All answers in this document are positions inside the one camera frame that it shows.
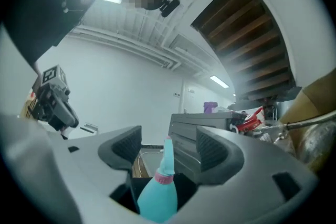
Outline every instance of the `white ceiling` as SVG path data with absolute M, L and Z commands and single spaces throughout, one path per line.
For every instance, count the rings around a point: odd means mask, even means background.
M 180 0 L 167 18 L 158 10 L 125 9 L 97 0 L 82 24 L 69 35 L 118 47 L 164 68 L 192 76 L 234 100 L 232 82 L 217 56 L 202 36 L 191 27 L 193 20 L 212 0 Z M 216 75 L 230 86 L 220 88 L 210 81 Z

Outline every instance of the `red packaging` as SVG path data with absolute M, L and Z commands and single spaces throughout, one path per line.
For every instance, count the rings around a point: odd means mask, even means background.
M 262 106 L 253 114 L 247 115 L 245 122 L 241 125 L 238 125 L 237 128 L 239 131 L 247 132 L 252 131 L 261 125 L 264 124 L 265 116 Z

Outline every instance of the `white wall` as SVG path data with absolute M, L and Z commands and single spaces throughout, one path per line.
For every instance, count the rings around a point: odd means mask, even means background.
M 65 38 L 39 60 L 44 71 L 60 64 L 71 90 L 69 103 L 81 122 L 104 133 L 142 126 L 142 143 L 162 145 L 178 112 L 182 78 L 109 46 Z
M 298 86 L 305 87 L 336 67 L 336 34 L 322 0 L 264 0 L 286 35 Z
M 217 102 L 218 106 L 227 107 L 232 101 L 224 98 L 218 93 L 192 81 L 186 81 L 184 87 L 183 109 L 187 113 L 203 113 L 204 102 Z

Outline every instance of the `wooden ceiling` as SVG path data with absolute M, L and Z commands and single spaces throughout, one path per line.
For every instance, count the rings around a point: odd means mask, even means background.
M 281 32 L 262 0 L 213 0 L 192 26 L 227 70 L 237 100 L 274 97 L 295 87 Z

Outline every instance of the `teal spray bottle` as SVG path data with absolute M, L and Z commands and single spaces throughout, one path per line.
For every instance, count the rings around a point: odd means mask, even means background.
M 164 141 L 163 158 L 155 176 L 142 190 L 138 205 L 140 215 L 163 223 L 177 212 L 177 193 L 174 184 L 174 149 L 172 139 Z

